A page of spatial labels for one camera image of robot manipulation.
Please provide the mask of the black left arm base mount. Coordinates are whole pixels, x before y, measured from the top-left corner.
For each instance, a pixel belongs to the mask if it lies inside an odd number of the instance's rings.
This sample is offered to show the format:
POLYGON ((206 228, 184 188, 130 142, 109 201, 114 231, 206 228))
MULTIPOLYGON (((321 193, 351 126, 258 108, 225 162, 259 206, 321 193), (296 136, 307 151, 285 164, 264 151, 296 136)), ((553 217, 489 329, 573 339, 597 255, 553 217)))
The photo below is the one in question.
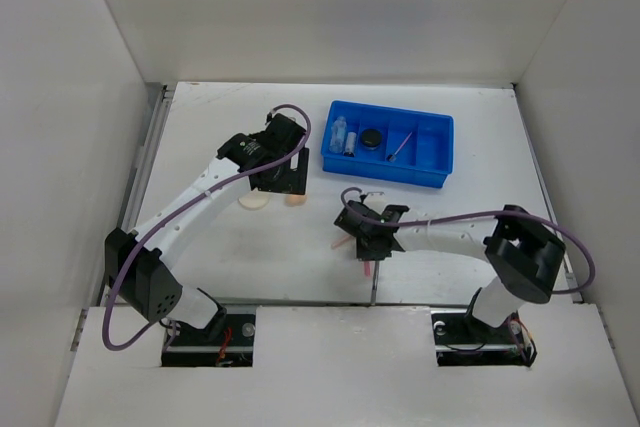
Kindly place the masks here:
POLYGON ((253 366, 257 306, 231 304, 209 330, 179 323, 161 353, 166 368, 248 368, 253 366))

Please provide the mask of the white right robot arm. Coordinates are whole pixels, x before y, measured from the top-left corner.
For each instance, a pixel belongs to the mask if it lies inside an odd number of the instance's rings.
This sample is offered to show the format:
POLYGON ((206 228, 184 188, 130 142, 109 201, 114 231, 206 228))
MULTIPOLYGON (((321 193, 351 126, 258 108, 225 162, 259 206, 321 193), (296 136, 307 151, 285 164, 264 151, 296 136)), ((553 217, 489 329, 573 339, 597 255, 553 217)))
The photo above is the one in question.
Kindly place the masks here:
POLYGON ((484 341, 523 305, 550 301, 566 252, 562 240, 519 206, 506 205, 489 219, 488 229, 475 219, 438 224, 406 205, 390 204, 378 212, 363 200, 350 200, 334 225, 356 239, 363 261, 431 251, 488 264, 495 276, 476 291, 463 316, 465 333, 484 341))

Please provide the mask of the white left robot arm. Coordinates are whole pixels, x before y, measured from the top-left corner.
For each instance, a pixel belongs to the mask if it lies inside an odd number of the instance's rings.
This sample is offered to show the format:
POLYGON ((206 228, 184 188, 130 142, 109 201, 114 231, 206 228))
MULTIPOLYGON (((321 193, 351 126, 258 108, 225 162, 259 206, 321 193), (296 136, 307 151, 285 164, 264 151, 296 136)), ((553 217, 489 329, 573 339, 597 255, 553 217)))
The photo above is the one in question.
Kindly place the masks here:
POLYGON ((152 219, 105 240, 105 275, 119 297, 148 323, 176 321, 201 343, 223 334, 223 308, 201 289, 173 275, 180 256, 213 220, 241 197, 262 191, 302 195, 306 190, 310 126, 272 110, 264 130, 236 134, 205 170, 152 219))

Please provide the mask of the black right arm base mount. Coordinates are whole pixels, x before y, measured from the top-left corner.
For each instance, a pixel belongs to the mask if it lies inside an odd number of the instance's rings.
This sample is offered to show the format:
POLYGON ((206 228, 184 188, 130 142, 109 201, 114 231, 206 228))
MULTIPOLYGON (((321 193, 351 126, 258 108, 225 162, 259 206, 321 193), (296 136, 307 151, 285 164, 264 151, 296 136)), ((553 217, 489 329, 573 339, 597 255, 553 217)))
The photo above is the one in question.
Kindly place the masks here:
POLYGON ((435 357, 439 367, 516 366, 530 368, 538 356, 532 335, 512 312, 490 327, 462 309, 431 312, 435 357))

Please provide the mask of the clear bottle black cap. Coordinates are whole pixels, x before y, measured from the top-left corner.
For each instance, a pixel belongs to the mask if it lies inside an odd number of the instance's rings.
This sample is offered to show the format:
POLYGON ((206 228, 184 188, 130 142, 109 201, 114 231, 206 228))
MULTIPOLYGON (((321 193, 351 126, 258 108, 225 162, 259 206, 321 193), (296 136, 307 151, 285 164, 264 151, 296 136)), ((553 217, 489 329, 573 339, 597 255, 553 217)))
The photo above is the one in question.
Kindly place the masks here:
POLYGON ((354 157, 356 143, 357 133, 355 131, 348 132, 344 143, 343 155, 347 157, 354 157))

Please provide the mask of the black round compact jar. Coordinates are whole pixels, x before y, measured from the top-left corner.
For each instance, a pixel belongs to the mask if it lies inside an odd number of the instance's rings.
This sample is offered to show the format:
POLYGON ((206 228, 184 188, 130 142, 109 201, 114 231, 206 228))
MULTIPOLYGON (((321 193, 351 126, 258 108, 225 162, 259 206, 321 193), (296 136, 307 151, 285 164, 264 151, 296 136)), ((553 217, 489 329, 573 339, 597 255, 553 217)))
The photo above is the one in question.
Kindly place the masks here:
POLYGON ((380 130, 375 128, 367 128, 360 134, 360 143, 365 149, 376 150, 378 149, 383 140, 383 134, 380 130))

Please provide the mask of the thin pink brush black tip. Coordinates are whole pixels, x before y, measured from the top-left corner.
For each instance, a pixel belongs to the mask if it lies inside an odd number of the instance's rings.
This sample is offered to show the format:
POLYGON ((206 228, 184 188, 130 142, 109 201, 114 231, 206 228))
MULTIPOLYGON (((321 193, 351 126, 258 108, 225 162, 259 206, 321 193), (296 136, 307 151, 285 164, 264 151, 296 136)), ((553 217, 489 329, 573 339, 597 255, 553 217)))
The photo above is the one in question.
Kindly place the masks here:
POLYGON ((400 144, 389 153, 386 160, 390 163, 410 164, 410 146, 413 140, 413 133, 409 132, 400 144))

